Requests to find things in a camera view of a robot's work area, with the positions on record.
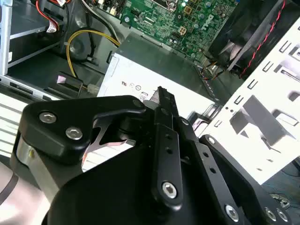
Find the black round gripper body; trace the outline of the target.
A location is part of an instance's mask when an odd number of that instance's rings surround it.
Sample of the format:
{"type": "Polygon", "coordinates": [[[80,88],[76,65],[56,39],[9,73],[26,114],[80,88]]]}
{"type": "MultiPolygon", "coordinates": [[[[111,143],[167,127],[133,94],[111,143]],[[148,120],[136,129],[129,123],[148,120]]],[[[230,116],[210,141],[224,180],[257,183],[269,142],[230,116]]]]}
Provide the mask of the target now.
{"type": "Polygon", "coordinates": [[[198,144],[180,141],[183,202],[173,211],[154,198],[151,149],[127,150],[70,180],[55,196],[47,215],[50,225],[232,225],[226,205],[230,194],[220,199],[207,173],[219,176],[217,167],[200,167],[198,144]]]}

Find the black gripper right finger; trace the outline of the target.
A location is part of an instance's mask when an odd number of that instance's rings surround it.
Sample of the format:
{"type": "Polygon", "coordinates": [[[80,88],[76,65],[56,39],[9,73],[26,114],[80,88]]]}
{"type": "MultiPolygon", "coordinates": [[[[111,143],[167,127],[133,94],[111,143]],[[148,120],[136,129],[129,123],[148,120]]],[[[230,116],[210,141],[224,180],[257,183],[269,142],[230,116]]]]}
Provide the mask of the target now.
{"type": "Polygon", "coordinates": [[[167,95],[167,180],[176,225],[290,225],[280,204],[212,136],[196,137],[167,95]]]}

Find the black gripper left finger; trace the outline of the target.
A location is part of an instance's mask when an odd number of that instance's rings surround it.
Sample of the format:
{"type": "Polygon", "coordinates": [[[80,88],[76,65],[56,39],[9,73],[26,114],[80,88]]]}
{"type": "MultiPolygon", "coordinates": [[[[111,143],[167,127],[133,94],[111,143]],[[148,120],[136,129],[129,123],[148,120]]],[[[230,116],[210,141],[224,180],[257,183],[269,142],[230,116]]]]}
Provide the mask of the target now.
{"type": "Polygon", "coordinates": [[[23,159],[25,150],[41,154],[58,169],[60,191],[81,175],[77,168],[86,153],[109,143],[135,141],[131,149],[145,146],[153,151],[153,196],[171,208],[175,187],[167,180],[168,94],[158,87],[152,98],[155,109],[130,95],[30,104],[22,112],[14,153],[26,166],[30,163],[23,159]]]}

